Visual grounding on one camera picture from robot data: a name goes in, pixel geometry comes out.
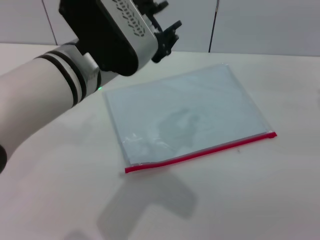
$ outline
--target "white tabletop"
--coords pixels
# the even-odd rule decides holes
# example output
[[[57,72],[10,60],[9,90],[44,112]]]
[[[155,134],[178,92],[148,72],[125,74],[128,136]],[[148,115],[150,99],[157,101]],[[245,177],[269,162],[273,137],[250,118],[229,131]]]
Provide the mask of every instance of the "white tabletop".
[[[0,44],[0,74],[53,48]],[[277,138],[126,175],[99,91],[10,159],[0,239],[318,240],[320,57],[174,52],[103,91],[218,63],[229,63]]]

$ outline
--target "plastic zipper bag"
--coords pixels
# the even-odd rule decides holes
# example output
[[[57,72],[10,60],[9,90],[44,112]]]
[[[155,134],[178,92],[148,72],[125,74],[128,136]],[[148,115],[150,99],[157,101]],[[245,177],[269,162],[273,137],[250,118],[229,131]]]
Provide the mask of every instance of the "plastic zipper bag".
[[[126,173],[277,136],[226,64],[103,95]]]

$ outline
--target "white wall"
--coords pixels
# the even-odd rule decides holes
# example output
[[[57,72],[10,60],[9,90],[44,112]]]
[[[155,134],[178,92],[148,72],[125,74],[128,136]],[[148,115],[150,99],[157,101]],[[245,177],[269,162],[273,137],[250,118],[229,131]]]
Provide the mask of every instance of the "white wall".
[[[220,0],[211,52],[320,56],[320,1]]]
[[[76,38],[63,17],[59,14],[60,0],[44,0],[57,43],[64,44]],[[182,26],[174,50],[208,52],[215,17],[216,0],[168,0],[169,6],[156,15],[162,28],[178,20]]]
[[[0,0],[0,42],[55,44],[41,0]]]

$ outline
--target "black stripe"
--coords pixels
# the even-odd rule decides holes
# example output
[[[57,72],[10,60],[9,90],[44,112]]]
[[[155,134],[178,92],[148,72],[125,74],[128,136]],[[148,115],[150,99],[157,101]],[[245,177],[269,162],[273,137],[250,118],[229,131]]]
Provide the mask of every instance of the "black stripe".
[[[67,55],[64,55],[62,52],[53,50],[53,51],[49,51],[47,53],[54,54],[54,55],[57,55],[58,57],[62,58],[74,71],[76,77],[79,79],[79,83],[81,86],[81,92],[82,92],[82,96],[81,96],[81,100],[80,100],[80,102],[81,102],[87,95],[87,85],[86,85],[86,81],[85,81],[84,77],[82,76],[77,65]]]
[[[0,145],[0,173],[5,169],[7,164],[6,150]]]
[[[50,19],[49,19],[49,16],[48,16],[46,5],[44,3],[44,0],[41,0],[41,1],[42,1],[42,5],[43,5],[43,8],[44,8],[44,11],[45,11],[46,19],[48,19],[48,22],[49,22],[49,25],[50,25],[50,29],[51,29],[51,32],[52,32],[52,35],[53,35],[53,38],[54,38],[55,45],[58,45],[54,29],[52,28],[52,25],[51,25],[51,22],[50,22]]]
[[[50,55],[41,55],[41,56],[38,56],[37,59],[48,60],[53,65],[55,65],[56,68],[61,72],[61,74],[63,75],[63,77],[65,78],[66,82],[69,84],[69,87],[71,89],[72,96],[73,96],[72,107],[74,107],[78,103],[77,88],[76,88],[76,85],[75,85],[74,81],[72,80],[71,76],[69,75],[67,70],[65,70],[64,66],[57,59],[55,59],[55,57],[50,56]]]
[[[214,31],[215,31],[217,13],[218,13],[218,9],[219,9],[219,2],[220,2],[220,0],[216,1],[215,14],[214,14],[214,20],[213,20],[212,32],[211,32],[211,39],[210,39],[210,44],[209,44],[209,53],[211,52],[212,39],[214,38]]]
[[[100,73],[100,71],[99,71],[98,77],[97,77],[97,79],[96,79],[96,89],[95,89],[95,92],[100,88],[100,86],[101,86],[101,73]]]

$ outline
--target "cabinet door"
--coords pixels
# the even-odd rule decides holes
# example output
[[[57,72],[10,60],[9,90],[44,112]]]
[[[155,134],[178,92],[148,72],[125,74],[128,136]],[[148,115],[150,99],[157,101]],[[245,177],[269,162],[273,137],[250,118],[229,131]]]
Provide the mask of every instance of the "cabinet door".
[[[42,1],[0,0],[0,42],[55,45]]]
[[[319,0],[221,0],[212,53],[320,55]]]
[[[64,44],[77,38],[58,12],[60,0],[44,0],[57,43]],[[156,15],[165,29],[178,20],[182,26],[175,51],[208,52],[215,17],[216,0],[168,0],[169,6]]]

